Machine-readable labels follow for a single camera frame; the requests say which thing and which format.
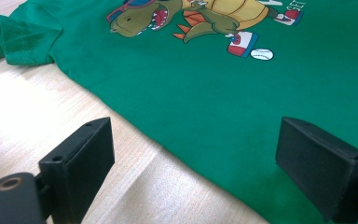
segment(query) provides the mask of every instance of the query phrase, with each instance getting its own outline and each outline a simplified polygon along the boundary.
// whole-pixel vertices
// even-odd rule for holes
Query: cartoon dinosaur
[[[243,32],[244,29],[265,18],[295,25],[302,17],[300,11],[288,10],[280,14],[273,7],[256,0],[127,0],[106,18],[110,21],[112,33],[133,37],[147,28],[154,31],[164,28],[180,10],[185,11],[187,22],[198,18],[197,22],[189,22],[191,27],[179,26],[184,34],[173,34],[185,43],[201,35],[223,34],[234,43],[230,44],[231,47],[237,47],[235,43],[242,42],[248,49],[253,47],[249,44],[255,42],[257,35],[248,35],[250,33]],[[239,41],[245,36],[249,39]]]

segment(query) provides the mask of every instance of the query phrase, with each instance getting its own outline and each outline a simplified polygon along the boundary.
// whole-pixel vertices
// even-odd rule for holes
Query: light wood surface
[[[0,14],[9,15],[21,2],[0,0]],[[112,120],[116,163],[83,223],[267,223],[55,64],[23,67],[0,60],[0,178],[38,174],[39,160],[82,124],[103,117]]]

